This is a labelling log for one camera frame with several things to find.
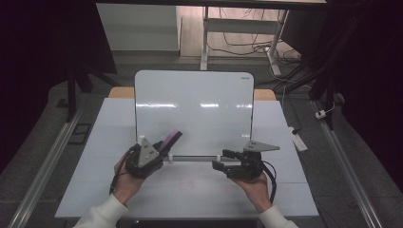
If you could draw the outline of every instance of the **wooden floor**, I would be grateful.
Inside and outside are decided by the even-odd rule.
[[[179,14],[182,17],[182,32],[181,32],[181,56],[201,56],[202,53],[202,31],[203,31],[203,8],[202,7],[180,7]],[[233,8],[209,8],[210,18],[232,18],[232,19],[249,19],[249,20],[270,20],[278,19],[278,10],[276,9],[233,9]],[[208,56],[221,57],[265,57],[262,49],[259,53],[247,54],[253,52],[252,44],[255,46],[260,43],[270,42],[273,40],[273,35],[259,34],[238,34],[225,33],[225,38],[228,44],[245,45],[233,46],[228,45],[224,39],[222,32],[209,32],[207,43],[211,48],[223,49],[231,52],[236,52],[240,55],[230,54],[224,51],[208,50]],[[278,44],[278,51],[282,56],[284,51],[292,49],[285,43]],[[289,51],[286,57],[297,57],[296,51]]]

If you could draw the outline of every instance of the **person's left hand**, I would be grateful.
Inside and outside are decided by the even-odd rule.
[[[136,195],[136,193],[140,190],[144,180],[133,178],[133,176],[127,173],[127,170],[125,169],[124,157],[125,155],[123,155],[121,159],[115,164],[115,175],[119,175],[119,178],[116,182],[116,187],[113,195],[119,202],[125,205],[126,202],[134,195]],[[118,174],[117,172],[122,162],[122,169]]]

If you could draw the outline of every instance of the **power adapter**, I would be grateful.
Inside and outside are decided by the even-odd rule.
[[[317,119],[322,119],[326,116],[326,112],[324,110],[318,111],[315,113],[315,116],[317,117]]]

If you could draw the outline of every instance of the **sleeve cuff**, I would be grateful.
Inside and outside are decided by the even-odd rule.
[[[121,204],[113,194],[110,194],[107,200],[97,207],[97,210],[103,218],[110,221],[119,220],[128,211],[127,207]]]
[[[284,227],[288,222],[276,206],[262,212],[259,219],[265,227]]]

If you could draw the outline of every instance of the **hand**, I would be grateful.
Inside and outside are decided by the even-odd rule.
[[[126,202],[132,198],[142,187],[144,180],[133,178],[127,170],[125,169],[125,161],[122,156],[121,159],[115,164],[115,175],[119,175],[118,181],[116,182],[115,191],[113,195],[115,198],[121,202],[122,204],[126,204]],[[122,169],[118,174],[118,169],[121,163],[123,162]]]
[[[252,181],[244,181],[239,179],[231,179],[245,191],[248,199],[254,204],[259,213],[267,211],[272,207],[269,198],[269,190],[267,188],[267,177],[262,172],[260,176]]]

